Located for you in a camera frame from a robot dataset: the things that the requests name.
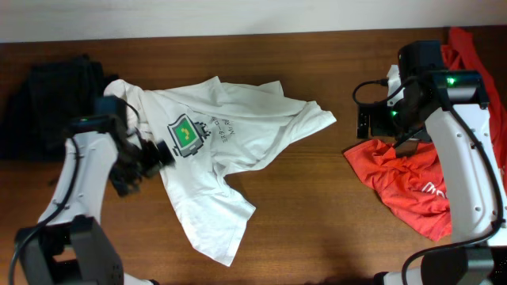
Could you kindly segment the white graphic t-shirt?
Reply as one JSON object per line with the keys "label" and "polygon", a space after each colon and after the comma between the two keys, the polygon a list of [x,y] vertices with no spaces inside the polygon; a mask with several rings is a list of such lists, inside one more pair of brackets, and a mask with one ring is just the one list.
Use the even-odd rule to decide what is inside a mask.
{"label": "white graphic t-shirt", "polygon": [[313,101],[291,99],[279,82],[196,85],[147,90],[118,79],[105,95],[128,103],[128,124],[164,142],[175,163],[162,183],[191,246],[231,265],[254,206],[227,175],[265,168],[290,144],[335,122]]}

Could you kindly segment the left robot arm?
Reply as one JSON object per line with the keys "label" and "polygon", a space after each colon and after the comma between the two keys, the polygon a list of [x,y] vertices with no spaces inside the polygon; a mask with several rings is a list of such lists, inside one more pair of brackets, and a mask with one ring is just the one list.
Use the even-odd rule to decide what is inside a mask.
{"label": "left robot arm", "polygon": [[17,232],[8,282],[20,264],[29,284],[145,284],[125,272],[101,228],[105,189],[111,182],[119,196],[130,195],[144,177],[173,164],[163,141],[129,142],[117,115],[72,121],[55,192],[38,223]]}

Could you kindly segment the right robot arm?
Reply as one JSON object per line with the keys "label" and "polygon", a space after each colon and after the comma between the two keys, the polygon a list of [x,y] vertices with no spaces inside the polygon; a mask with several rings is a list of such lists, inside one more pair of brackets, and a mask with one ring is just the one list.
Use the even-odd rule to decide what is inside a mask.
{"label": "right robot arm", "polygon": [[494,156],[489,99],[473,70],[392,66],[378,84],[387,98],[362,103],[389,122],[401,145],[423,132],[436,147],[450,199],[452,243],[410,256],[400,272],[375,284],[503,284],[506,282],[506,194]]}

